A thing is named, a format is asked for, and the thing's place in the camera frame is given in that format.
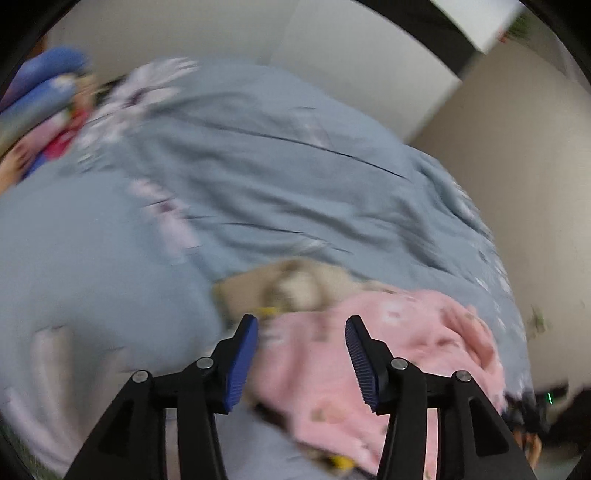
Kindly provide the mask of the person's right hand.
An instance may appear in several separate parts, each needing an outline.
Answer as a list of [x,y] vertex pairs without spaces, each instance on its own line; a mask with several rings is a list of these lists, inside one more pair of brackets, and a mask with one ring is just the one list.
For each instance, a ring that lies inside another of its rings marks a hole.
[[542,453],[542,442],[539,436],[523,429],[515,429],[513,436],[528,464],[532,469],[535,469]]

